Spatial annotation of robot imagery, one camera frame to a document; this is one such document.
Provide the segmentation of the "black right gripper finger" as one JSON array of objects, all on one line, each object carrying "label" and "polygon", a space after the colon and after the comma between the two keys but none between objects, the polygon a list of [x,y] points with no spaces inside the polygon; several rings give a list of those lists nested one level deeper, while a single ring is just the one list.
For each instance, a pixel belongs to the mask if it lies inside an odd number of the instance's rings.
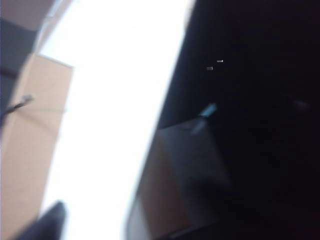
[{"label": "black right gripper finger", "polygon": [[66,215],[65,204],[58,201],[22,234],[22,239],[60,240]]}]

